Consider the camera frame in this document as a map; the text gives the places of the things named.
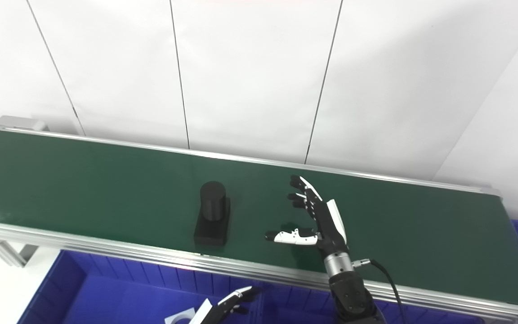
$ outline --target aluminum frame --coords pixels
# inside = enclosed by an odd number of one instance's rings
[[[230,154],[169,148],[165,146],[138,144],[125,141],[115,141],[111,139],[84,137],[80,135],[66,135],[60,133],[52,133],[50,131],[16,128],[13,125],[0,125],[0,131],[41,135],[55,138],[65,138],[78,141],[97,142],[103,144],[130,146],[142,149],[161,150],[165,152],[189,154],[195,156],[202,156],[206,158],[218,158],[223,160],[232,160],[239,162],[267,164],[271,166],[299,168],[303,170],[357,176],[360,178],[407,183],[410,185],[428,186],[441,189],[453,189],[459,191],[468,191],[472,193],[497,195],[498,197],[500,197],[500,193],[498,192],[498,190],[492,188],[459,186],[455,184],[446,184],[424,180],[368,174],[364,172],[339,170],[334,168],[326,168],[324,166],[308,166],[298,163],[276,162],[271,160],[263,160],[260,158],[234,156]],[[288,269],[279,266],[264,265],[240,260],[231,260],[216,256],[206,256],[203,254],[169,250],[166,248],[144,246],[140,244],[117,242],[102,238],[91,238],[88,236],[80,236],[76,234],[53,232],[50,230],[33,229],[26,228],[23,226],[0,224],[0,240],[13,240],[14,242],[29,244],[29,246],[49,246],[52,248],[62,248],[78,252],[100,254],[109,257],[126,258],[130,260],[174,266],[188,270],[206,271],[222,275],[233,275],[236,277],[243,277],[247,279],[269,281],[272,283],[294,285],[309,289],[319,289],[323,291],[329,290],[328,277],[325,273]],[[391,290],[390,285],[388,285],[387,283],[366,281],[365,285],[376,299],[388,302],[395,301],[395,296]],[[518,322],[518,305],[503,303],[500,301],[479,299],[474,297],[465,297],[450,293],[429,291],[414,287],[397,286],[397,288],[399,289],[401,300],[403,301],[403,303],[407,305],[434,308],[443,311],[459,312],[462,314],[480,316],[490,320]]]
[[[308,289],[329,290],[329,278],[325,273],[232,260],[193,252],[0,224],[0,240],[4,239],[30,245],[100,254]],[[395,296],[388,283],[365,281],[365,286],[376,299],[387,302],[395,301]],[[397,288],[401,300],[407,305],[458,312],[492,320],[518,322],[518,305],[413,287],[397,286]]]

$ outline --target floor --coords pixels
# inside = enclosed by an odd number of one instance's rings
[[[8,266],[0,259],[0,324],[17,323],[58,254],[55,248],[40,247],[24,268]]]

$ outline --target black cable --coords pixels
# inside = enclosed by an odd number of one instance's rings
[[[397,287],[395,286],[393,279],[389,275],[389,272],[387,272],[387,269],[385,269],[385,267],[382,266],[381,263],[378,263],[376,260],[371,259],[370,264],[374,265],[385,275],[385,277],[387,277],[387,280],[389,281],[389,284],[391,284],[391,288],[393,289],[393,293],[395,293],[395,299],[397,299],[397,305],[399,305],[399,311],[401,311],[401,318],[403,318],[403,324],[409,324],[409,321],[407,320],[407,314],[405,313],[405,309],[403,308],[403,303],[401,303],[401,298],[399,297],[399,291],[397,291]]]

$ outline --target white wall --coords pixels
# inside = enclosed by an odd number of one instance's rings
[[[498,187],[518,219],[518,52],[434,179]]]
[[[81,134],[26,2],[0,0],[0,116],[39,118]]]
[[[345,0],[329,57],[339,5],[0,0],[0,115],[483,183],[518,218],[518,0]]]

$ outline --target black fingertip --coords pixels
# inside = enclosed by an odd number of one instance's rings
[[[259,293],[261,293],[261,287],[253,286],[251,289],[243,293],[243,297],[241,297],[242,302],[252,302],[255,299],[255,296],[257,296]]]
[[[273,242],[277,234],[279,234],[277,230],[268,230],[267,232],[265,232],[265,240]]]
[[[247,315],[249,313],[249,310],[243,306],[239,306],[237,308],[233,308],[233,312],[236,312],[237,314]]]
[[[293,207],[295,207],[295,208],[305,208],[305,202],[304,201],[299,201],[299,200],[294,200],[293,201]]]
[[[298,175],[292,175],[291,181],[289,181],[291,187],[303,190],[304,184],[301,181],[301,178]]]

